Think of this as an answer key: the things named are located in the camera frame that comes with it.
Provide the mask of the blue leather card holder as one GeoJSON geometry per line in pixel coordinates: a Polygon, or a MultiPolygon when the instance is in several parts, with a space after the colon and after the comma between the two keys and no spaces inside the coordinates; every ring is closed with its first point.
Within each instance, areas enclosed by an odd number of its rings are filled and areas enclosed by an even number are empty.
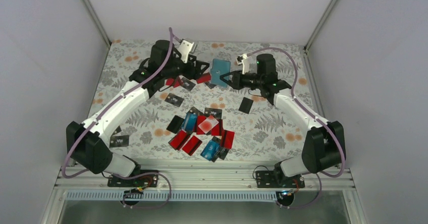
{"type": "Polygon", "coordinates": [[[221,80],[220,76],[223,74],[229,73],[230,66],[231,66],[231,63],[229,61],[213,59],[211,70],[210,70],[210,75],[211,75],[210,83],[213,85],[217,85],[219,87],[226,88],[228,85],[227,83],[221,80]]]}

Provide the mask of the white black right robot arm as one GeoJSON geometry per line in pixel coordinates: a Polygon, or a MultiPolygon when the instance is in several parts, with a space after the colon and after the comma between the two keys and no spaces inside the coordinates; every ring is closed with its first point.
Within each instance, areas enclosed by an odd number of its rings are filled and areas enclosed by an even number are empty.
{"type": "Polygon", "coordinates": [[[337,164],[344,171],[346,161],[344,128],[338,121],[329,121],[309,108],[294,92],[294,87],[278,78],[276,60],[269,53],[256,56],[257,71],[245,71],[247,55],[237,57],[242,70],[220,75],[220,79],[233,89],[258,89],[270,104],[284,111],[293,123],[306,130],[302,151],[294,157],[275,164],[271,173],[279,187],[297,183],[305,173],[323,173],[337,164]]]}

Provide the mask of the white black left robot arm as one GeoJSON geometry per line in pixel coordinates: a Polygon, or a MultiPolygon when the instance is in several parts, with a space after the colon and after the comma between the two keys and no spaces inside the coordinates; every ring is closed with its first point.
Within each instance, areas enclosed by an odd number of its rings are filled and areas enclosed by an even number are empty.
{"type": "Polygon", "coordinates": [[[71,122],[66,127],[67,156],[62,166],[62,175],[70,159],[94,174],[107,172],[127,186],[140,181],[138,164],[124,155],[110,151],[107,143],[114,130],[141,104],[149,100],[164,85],[167,79],[184,76],[189,80],[199,79],[209,63],[193,55],[194,44],[182,40],[175,47],[172,40],[158,40],[151,48],[150,56],[129,76],[119,93],[101,110],[82,123],[71,122]]]}

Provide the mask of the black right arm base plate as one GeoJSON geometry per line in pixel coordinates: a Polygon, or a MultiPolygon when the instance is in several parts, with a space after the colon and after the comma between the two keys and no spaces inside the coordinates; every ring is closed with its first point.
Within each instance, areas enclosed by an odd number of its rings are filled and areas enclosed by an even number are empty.
{"type": "Polygon", "coordinates": [[[305,188],[305,182],[302,175],[293,177],[286,177],[275,171],[261,170],[256,171],[255,174],[256,184],[258,188],[263,189],[296,189],[305,188]]]}

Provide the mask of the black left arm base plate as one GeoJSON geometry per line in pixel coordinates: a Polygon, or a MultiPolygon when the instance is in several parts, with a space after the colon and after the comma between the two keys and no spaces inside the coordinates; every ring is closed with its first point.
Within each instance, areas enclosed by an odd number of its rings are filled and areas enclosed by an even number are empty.
{"type": "Polygon", "coordinates": [[[131,175],[131,179],[118,178],[113,175],[109,176],[108,187],[126,187],[126,188],[147,188],[157,187],[158,170],[139,170],[131,175]]]}

